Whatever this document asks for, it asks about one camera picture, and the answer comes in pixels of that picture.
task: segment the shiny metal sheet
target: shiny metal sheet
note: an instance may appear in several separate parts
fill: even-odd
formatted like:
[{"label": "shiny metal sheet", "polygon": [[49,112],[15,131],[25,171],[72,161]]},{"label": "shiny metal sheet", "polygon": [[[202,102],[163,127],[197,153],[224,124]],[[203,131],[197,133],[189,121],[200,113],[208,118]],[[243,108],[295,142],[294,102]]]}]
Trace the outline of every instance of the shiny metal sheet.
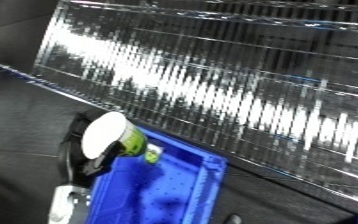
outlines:
[{"label": "shiny metal sheet", "polygon": [[358,200],[358,0],[65,0],[33,76]]}]

